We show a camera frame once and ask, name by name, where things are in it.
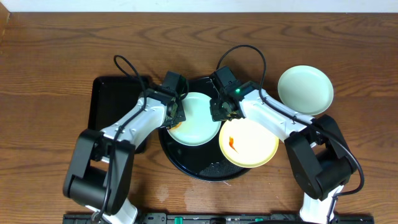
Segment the orange green sponge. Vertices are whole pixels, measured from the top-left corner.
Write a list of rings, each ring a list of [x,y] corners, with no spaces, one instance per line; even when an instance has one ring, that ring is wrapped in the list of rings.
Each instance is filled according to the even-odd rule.
[[[174,127],[170,128],[170,130],[177,129],[181,124],[182,124],[182,122],[179,122]]]

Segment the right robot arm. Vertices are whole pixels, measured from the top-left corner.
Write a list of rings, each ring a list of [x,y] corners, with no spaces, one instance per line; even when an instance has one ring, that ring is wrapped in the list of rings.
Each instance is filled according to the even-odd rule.
[[[332,223],[339,197],[364,185],[363,170],[336,123],[328,116],[300,114],[273,99],[254,82],[228,81],[215,86],[210,101],[215,121],[246,118],[276,135],[284,144],[294,178],[304,192],[300,218]]]

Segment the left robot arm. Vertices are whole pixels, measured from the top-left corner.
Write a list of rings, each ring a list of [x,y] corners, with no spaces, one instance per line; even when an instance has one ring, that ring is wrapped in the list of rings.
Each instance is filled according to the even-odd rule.
[[[127,198],[136,148],[153,130],[185,120],[183,97],[172,90],[147,89],[119,121],[81,132],[63,194],[92,210],[91,222],[136,221],[138,210]]]

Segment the light blue plate back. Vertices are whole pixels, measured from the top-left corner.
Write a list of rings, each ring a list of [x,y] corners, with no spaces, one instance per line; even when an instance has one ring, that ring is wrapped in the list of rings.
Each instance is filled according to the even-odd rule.
[[[168,130],[175,141],[186,146],[199,146],[217,135],[221,121],[212,120],[210,100],[208,95],[199,92],[190,92],[182,100],[186,120],[177,129]]]

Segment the light blue plate front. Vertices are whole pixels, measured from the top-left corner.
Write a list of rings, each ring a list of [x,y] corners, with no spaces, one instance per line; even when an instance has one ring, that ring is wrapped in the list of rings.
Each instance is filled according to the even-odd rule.
[[[284,105],[307,115],[326,111],[333,102],[332,82],[321,70],[309,65],[297,65],[286,70],[277,84]]]

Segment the light blue plate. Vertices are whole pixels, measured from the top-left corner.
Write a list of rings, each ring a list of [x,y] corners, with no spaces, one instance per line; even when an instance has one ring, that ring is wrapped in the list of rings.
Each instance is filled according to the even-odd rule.
[[[212,120],[210,100],[208,95],[199,92],[190,92],[182,100],[186,120],[177,129],[168,130],[175,141],[186,146],[199,146],[217,135],[221,121]]]
[[[307,115],[326,111],[333,102],[332,82],[321,70],[309,65],[297,65],[286,70],[277,84],[284,105]]]

